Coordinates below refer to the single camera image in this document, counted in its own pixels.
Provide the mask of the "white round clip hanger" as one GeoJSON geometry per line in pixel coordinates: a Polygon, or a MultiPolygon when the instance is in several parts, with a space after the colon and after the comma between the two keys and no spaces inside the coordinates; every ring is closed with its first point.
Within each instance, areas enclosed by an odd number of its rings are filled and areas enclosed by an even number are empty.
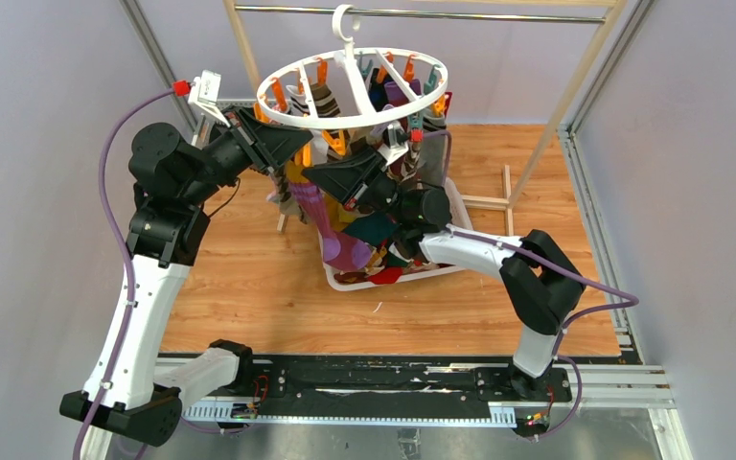
{"type": "Polygon", "coordinates": [[[337,130],[386,125],[427,111],[442,116],[448,109],[449,70],[445,63],[423,52],[388,47],[358,47],[354,33],[364,16],[347,15],[350,4],[335,7],[331,29],[340,48],[305,57],[271,73],[257,87],[257,107],[271,121],[290,127],[314,130],[337,130]],[[347,91],[356,109],[355,115],[325,117],[320,114],[311,91],[308,68],[316,66],[316,82],[328,76],[334,65],[343,74],[347,91]],[[295,77],[308,111],[289,113],[283,81],[295,77]],[[375,107],[371,96],[373,85],[383,88],[390,79],[402,93],[402,103],[388,109],[375,107]]]}

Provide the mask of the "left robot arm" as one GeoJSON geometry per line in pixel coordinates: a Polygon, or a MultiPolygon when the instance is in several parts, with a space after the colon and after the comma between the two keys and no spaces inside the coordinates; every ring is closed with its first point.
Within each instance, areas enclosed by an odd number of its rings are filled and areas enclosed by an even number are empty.
{"type": "Polygon", "coordinates": [[[243,108],[202,148],[167,123],[134,136],[128,168],[136,209],[118,236],[124,280],[103,350],[83,388],[62,398],[62,416],[159,447],[186,408],[222,387],[236,396],[254,387],[251,348],[230,340],[212,342],[164,375],[156,374],[156,360],[210,225],[205,202],[247,170],[276,171],[311,138],[308,130],[261,122],[243,108]]]}

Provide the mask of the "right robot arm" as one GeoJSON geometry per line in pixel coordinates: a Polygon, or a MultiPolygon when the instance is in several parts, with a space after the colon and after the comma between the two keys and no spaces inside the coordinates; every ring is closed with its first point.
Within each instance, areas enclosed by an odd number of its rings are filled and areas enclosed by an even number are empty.
{"type": "Polygon", "coordinates": [[[525,400],[545,390],[562,323],[585,290],[580,272],[546,232],[514,237],[458,227],[443,186],[396,181],[374,149],[305,168],[302,175],[336,202],[397,223],[392,240],[402,258],[496,277],[522,324],[510,387],[525,400]]]}

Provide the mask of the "maroon purple striped sock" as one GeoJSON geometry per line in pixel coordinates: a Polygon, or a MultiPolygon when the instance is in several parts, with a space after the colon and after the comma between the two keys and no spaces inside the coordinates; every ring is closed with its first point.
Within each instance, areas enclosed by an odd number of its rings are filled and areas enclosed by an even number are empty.
{"type": "Polygon", "coordinates": [[[323,262],[339,271],[362,270],[371,259],[372,249],[364,241],[333,228],[323,193],[302,175],[303,169],[293,161],[286,165],[289,189],[322,238],[323,262]]]}

